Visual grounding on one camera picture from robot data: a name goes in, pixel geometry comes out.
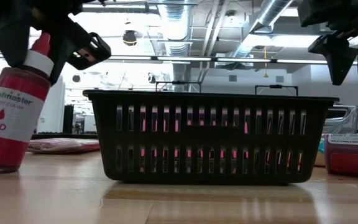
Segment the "bottle cap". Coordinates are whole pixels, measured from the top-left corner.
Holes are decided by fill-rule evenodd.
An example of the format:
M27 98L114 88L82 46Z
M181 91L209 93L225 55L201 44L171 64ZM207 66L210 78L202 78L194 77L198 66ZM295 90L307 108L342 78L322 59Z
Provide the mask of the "bottle cap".
M48 58L50 35L43 32L34 42L31 49L27 51L27 56L23 65L36 68L44 72L48 77L53 69L53 61Z

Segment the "bottle label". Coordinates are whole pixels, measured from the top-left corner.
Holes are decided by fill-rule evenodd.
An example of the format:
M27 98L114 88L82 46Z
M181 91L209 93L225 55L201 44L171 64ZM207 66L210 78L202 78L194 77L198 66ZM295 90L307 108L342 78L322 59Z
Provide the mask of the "bottle label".
M43 105L40 98L0 87L0 138L28 142Z
M358 146L358 134L330 134L328 142L331 144L344 144Z

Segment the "table surface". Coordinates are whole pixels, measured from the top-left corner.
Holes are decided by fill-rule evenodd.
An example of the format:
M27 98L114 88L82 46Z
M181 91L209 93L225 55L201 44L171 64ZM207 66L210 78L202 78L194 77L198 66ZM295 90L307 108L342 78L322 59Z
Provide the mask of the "table surface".
M0 174L0 223L355 223L358 177L315 168L289 186L129 185L109 180L98 152L27 154Z

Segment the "red food coloring bottle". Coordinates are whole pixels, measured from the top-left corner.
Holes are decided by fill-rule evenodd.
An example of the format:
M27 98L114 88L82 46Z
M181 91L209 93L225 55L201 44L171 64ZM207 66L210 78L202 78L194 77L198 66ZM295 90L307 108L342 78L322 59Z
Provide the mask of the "red food coloring bottle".
M50 83L50 35L42 33L21 68L0 74L0 169L17 170L37 125Z

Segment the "red droplet logo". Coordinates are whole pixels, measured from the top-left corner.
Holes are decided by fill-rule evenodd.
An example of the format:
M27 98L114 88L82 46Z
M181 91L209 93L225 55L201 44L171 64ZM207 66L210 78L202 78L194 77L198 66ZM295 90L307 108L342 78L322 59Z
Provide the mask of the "red droplet logo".
M4 118L5 118L5 111L4 111L4 109L2 109L0 111L0 119L4 119Z

